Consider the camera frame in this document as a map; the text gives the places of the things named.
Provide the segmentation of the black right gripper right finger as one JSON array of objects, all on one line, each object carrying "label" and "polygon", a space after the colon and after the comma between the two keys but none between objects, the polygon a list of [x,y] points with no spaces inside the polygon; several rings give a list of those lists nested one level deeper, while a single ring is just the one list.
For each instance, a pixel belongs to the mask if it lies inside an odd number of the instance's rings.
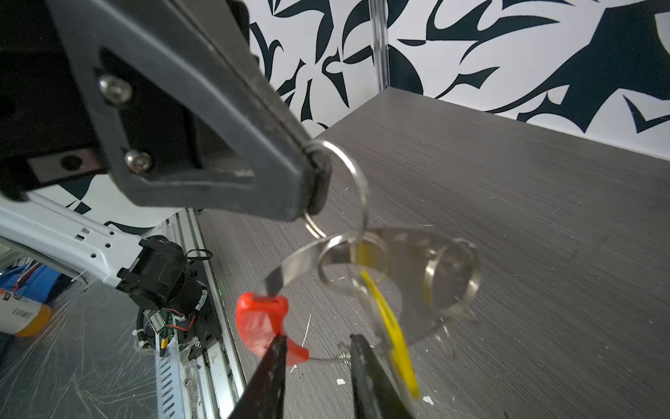
[{"label": "black right gripper right finger", "polygon": [[363,335],[351,335],[350,363],[356,418],[413,418]]}]

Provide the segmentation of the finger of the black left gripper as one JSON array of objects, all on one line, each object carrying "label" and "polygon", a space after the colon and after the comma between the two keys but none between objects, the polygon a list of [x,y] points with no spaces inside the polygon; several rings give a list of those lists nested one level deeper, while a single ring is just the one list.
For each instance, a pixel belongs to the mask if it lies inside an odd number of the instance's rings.
[{"label": "finger of the black left gripper", "polygon": [[242,1],[50,1],[109,172],[134,203],[291,222],[331,164],[262,75]]}]

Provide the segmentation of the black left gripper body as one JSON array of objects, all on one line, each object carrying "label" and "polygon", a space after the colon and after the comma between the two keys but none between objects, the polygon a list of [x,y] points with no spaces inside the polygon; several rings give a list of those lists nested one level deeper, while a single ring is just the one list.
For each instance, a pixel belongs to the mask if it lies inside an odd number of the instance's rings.
[{"label": "black left gripper body", "polygon": [[19,202],[46,186],[110,174],[48,2],[1,4],[1,192]]}]

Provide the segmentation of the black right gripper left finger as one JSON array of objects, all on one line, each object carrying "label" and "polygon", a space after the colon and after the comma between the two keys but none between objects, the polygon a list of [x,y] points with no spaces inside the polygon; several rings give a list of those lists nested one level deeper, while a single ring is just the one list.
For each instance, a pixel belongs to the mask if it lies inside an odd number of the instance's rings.
[{"label": "black right gripper left finger", "polygon": [[286,381],[287,337],[276,336],[238,400],[229,419],[282,419]]}]

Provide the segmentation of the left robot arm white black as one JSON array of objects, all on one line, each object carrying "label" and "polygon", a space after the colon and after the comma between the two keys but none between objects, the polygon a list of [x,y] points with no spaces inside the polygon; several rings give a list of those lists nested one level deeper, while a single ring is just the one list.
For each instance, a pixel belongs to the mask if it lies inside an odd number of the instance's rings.
[{"label": "left robot arm white black", "polygon": [[2,237],[190,314],[202,288],[177,244],[39,190],[108,173],[138,206],[318,214],[330,160],[261,74],[250,30],[242,1],[4,1]]}]

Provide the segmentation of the large metal keyring red handle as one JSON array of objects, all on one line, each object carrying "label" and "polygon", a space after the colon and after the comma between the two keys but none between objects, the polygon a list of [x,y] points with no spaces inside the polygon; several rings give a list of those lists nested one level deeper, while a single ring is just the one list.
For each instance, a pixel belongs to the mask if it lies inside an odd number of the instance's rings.
[{"label": "large metal keyring red handle", "polygon": [[393,284],[401,295],[397,321],[407,344],[467,312],[483,277],[474,244],[427,230],[380,227],[361,236],[319,239],[295,251],[255,291],[237,300],[237,332],[253,354],[263,357],[284,334],[290,303],[282,290],[310,272],[332,293],[363,298],[377,328],[383,327],[380,284]]}]

